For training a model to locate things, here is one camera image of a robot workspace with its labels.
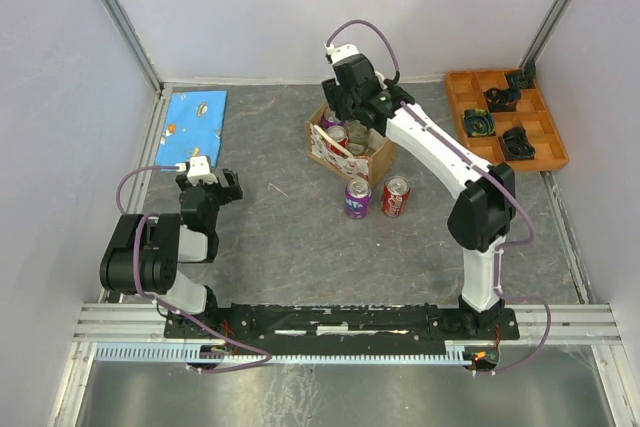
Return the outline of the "clear green-cap bottle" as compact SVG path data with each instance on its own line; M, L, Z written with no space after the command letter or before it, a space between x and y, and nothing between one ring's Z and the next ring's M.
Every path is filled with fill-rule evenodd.
M365 148L369 145L370 129L358 120L350 121L346 127L348 142L362 145Z

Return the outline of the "red cola can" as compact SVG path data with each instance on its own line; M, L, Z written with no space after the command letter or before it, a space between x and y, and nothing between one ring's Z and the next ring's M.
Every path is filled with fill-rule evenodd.
M407 204L410 195L410 186L406 178L393 176L389 178L383 187L381 210L389 217L400 216Z
M348 143L348 135L343 126L332 125L326 129L326 133L330 139L342 147L346 147Z

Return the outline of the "purple fanta can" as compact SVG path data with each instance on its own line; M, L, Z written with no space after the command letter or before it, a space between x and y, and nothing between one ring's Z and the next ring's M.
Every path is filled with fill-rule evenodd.
M351 218L360 220L367 216L372 197L370 184L362 178L352 179L344 191L344 211Z

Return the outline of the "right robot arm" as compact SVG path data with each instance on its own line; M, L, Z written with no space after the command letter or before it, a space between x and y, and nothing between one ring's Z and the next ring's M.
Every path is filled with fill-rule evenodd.
M418 159L447 188L455 203L447 228L463 252L463 288L458 306L439 327L481 338L491 331L504 302L496 287L495 256L514 217L514 173L493 167L440 128L397 78L376 74L354 46L327 47L333 78L321 86L342 121L358 120Z

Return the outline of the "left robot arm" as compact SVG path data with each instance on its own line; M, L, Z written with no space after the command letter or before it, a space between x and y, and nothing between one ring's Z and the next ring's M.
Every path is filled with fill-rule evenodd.
M198 180L178 174L178 213L152 221L121 215L100 264L102 287L156 302L175 326L187 325L198 336L215 334L221 325L215 294L181 274L178 265L215 260L220 208L243 198L237 173L225 169L223 175L225 185L212 173Z

